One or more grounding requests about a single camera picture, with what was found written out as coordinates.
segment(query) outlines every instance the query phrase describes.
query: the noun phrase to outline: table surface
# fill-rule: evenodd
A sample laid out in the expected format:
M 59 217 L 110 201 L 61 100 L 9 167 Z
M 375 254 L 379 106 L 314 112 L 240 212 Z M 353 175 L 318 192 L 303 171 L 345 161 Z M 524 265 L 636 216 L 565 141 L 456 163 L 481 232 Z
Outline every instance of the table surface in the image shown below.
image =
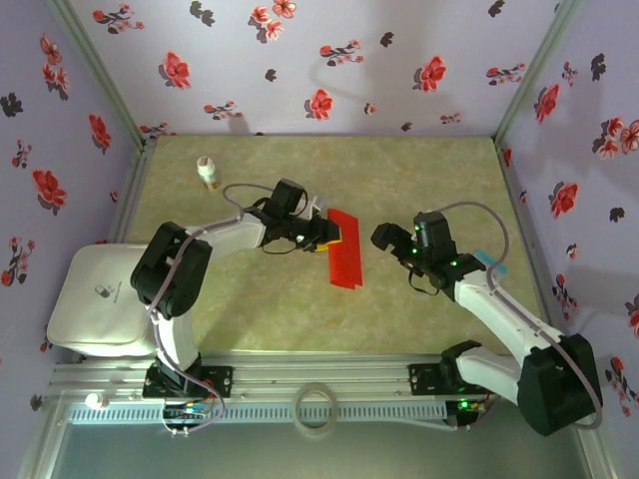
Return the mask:
M 274 187 L 281 178 L 303 185 L 326 205 L 359 218 L 364 286 L 328 281 L 327 253 L 236 252 L 209 266 L 192 309 L 194 338 L 204 351 L 348 351 L 438 353 L 475 339 L 497 353 L 505 347 L 477 318 L 444 294 L 413 291 L 407 271 L 369 238 L 380 223 L 409 229 L 419 211 L 475 200 L 494 208 L 511 237 L 501 284 L 538 314 L 516 219 L 488 138 L 163 137 L 141 192 L 129 242 L 148 242 L 158 226 L 203 225 L 237 214 L 220 191 L 200 181 L 196 159 L 211 157 L 223 185 Z M 229 191 L 243 205 L 263 192 Z M 460 251 L 499 257 L 498 224 L 472 207 L 446 213 Z M 290 244 L 273 243 L 285 250 Z M 416 285 L 429 288 L 425 280 Z

